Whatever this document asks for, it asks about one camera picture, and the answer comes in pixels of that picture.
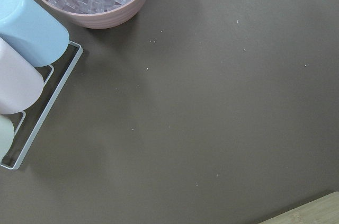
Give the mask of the pink cup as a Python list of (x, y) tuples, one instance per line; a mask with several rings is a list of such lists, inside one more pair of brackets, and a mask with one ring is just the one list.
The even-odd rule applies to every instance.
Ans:
[(1, 39), (1, 114), (26, 110), (38, 100), (43, 87), (42, 75)]

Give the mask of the pale green cup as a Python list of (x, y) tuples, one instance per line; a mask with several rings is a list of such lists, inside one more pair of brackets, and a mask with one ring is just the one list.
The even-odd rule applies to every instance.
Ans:
[(1, 115), (1, 160), (11, 148), (14, 139), (14, 131), (12, 121), (8, 117)]

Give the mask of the light blue cup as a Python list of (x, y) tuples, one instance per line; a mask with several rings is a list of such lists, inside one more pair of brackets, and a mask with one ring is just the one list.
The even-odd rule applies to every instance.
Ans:
[(1, 38), (34, 67), (57, 61), (68, 30), (34, 0), (1, 0)]

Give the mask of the white cup rack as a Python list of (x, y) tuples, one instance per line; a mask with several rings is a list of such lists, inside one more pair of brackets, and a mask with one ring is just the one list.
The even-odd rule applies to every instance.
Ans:
[(82, 46), (70, 41), (65, 53), (57, 61), (37, 68), (44, 79), (44, 88), (39, 99), (24, 111), (4, 115), (14, 125), (14, 138), (9, 150), (1, 158), (2, 167), (19, 169), (82, 53)]

